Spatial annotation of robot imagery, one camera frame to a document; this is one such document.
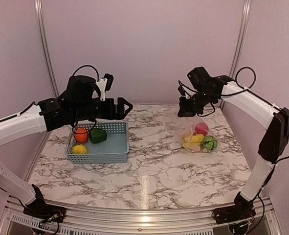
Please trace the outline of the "red toy strawberry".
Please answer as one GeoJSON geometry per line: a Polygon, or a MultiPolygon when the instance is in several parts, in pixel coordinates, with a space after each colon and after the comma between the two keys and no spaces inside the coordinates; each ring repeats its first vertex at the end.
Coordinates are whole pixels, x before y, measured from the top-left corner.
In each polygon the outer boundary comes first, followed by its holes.
{"type": "Polygon", "coordinates": [[[208,126],[204,123],[204,122],[200,122],[198,124],[196,124],[195,126],[195,134],[197,135],[204,135],[206,136],[208,134],[209,128],[208,126]]]}

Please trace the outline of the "clear zip top bag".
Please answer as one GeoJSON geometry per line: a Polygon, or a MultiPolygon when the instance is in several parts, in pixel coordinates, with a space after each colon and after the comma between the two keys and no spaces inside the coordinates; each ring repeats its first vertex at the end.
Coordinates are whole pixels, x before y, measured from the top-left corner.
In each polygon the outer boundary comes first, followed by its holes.
{"type": "MultiPolygon", "coordinates": [[[[164,113],[163,113],[163,126],[169,134],[171,134],[172,136],[175,137],[176,141],[179,142],[181,147],[182,147],[182,138],[188,134],[196,135],[195,134],[196,124],[198,124],[200,122],[205,123],[205,121],[198,116],[178,117],[178,111],[179,111],[179,105],[178,104],[173,105],[170,108],[166,108],[164,110],[164,113]]],[[[216,137],[215,134],[213,133],[213,131],[210,130],[210,128],[209,128],[207,136],[216,137]]],[[[218,141],[217,149],[214,151],[207,151],[206,149],[202,148],[202,145],[201,145],[200,151],[191,151],[191,150],[188,150],[185,148],[184,149],[189,151],[189,152],[192,152],[192,153],[201,153],[201,152],[207,153],[207,152],[215,152],[218,150],[218,148],[219,148],[219,141],[218,141]]]]}

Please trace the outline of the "green toy pepper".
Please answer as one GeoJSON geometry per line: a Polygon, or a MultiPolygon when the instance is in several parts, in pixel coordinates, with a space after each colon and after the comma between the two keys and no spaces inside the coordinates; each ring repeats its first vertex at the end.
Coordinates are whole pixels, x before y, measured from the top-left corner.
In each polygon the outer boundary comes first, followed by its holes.
{"type": "Polygon", "coordinates": [[[92,143],[100,143],[107,140],[107,132],[103,129],[91,129],[89,132],[89,139],[92,143]]]}

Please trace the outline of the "yellow toy bananas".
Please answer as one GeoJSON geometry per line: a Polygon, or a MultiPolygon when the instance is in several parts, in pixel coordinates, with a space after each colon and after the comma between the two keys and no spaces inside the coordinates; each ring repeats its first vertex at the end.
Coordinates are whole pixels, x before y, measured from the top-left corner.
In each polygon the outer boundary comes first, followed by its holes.
{"type": "Polygon", "coordinates": [[[203,139],[203,134],[185,135],[182,138],[182,147],[191,151],[200,151],[203,139]]]}

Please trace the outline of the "orange toy fruit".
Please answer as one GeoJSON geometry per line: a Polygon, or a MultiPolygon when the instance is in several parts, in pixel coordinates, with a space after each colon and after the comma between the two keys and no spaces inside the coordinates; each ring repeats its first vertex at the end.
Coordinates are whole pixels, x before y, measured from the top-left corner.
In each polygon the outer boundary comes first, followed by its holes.
{"type": "Polygon", "coordinates": [[[79,128],[75,131],[75,139],[79,143],[86,143],[89,139],[89,132],[84,128],[79,128]]]}

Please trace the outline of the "yellow toy lemon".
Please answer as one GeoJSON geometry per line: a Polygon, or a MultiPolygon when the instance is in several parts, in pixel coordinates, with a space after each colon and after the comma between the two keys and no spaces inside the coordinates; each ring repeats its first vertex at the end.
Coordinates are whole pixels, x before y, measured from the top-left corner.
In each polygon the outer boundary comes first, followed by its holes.
{"type": "Polygon", "coordinates": [[[73,154],[87,154],[88,149],[84,145],[80,144],[72,148],[72,153],[73,154]]]}

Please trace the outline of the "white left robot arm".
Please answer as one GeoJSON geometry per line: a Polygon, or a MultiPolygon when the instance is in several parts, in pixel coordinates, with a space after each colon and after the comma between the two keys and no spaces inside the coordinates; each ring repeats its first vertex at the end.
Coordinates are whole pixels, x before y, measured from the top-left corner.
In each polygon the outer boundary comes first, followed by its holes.
{"type": "MultiPolygon", "coordinates": [[[[50,132],[65,125],[72,127],[79,121],[96,119],[123,120],[133,105],[122,97],[101,101],[67,101],[50,98],[31,103],[25,110],[0,119],[0,147],[23,137],[50,132]]],[[[0,189],[20,199],[26,210],[39,218],[48,216],[50,210],[40,189],[23,181],[0,161],[0,189]]]]}

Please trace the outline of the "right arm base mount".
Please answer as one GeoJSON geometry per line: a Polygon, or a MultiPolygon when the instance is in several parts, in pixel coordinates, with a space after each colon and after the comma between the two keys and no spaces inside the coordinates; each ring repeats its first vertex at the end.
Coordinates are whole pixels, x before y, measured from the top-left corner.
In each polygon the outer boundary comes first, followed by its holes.
{"type": "Polygon", "coordinates": [[[256,211],[253,207],[246,211],[237,211],[235,206],[228,206],[214,209],[211,215],[217,224],[224,224],[250,217],[253,218],[256,215],[256,211]]]}

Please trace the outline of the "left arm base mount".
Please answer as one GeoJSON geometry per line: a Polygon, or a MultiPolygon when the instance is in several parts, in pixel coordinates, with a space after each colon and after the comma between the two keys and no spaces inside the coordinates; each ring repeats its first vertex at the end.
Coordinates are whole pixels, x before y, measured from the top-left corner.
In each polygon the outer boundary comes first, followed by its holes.
{"type": "Polygon", "coordinates": [[[45,206],[37,206],[35,209],[31,207],[26,207],[23,209],[23,213],[32,217],[40,218],[46,220],[54,215],[58,215],[56,220],[62,223],[66,214],[65,207],[60,207],[56,205],[46,204],[45,206]]]}

